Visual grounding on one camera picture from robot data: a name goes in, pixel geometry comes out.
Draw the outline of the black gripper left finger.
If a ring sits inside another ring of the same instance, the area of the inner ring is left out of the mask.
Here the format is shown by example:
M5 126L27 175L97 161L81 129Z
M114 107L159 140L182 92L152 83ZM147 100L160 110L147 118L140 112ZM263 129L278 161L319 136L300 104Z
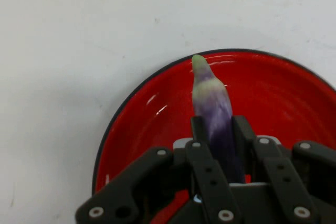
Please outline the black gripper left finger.
M153 147L83 203L76 223L149 223L179 191L189 199L168 223L241 223L242 213L208 147L202 119L183 148Z

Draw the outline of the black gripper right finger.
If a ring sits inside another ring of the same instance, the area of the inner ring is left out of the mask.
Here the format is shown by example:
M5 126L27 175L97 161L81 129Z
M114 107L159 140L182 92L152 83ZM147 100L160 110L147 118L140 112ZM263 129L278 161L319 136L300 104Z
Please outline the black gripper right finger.
M335 223L335 150L313 141L292 149L257 136L233 117L238 152L251 182L233 186L243 223Z

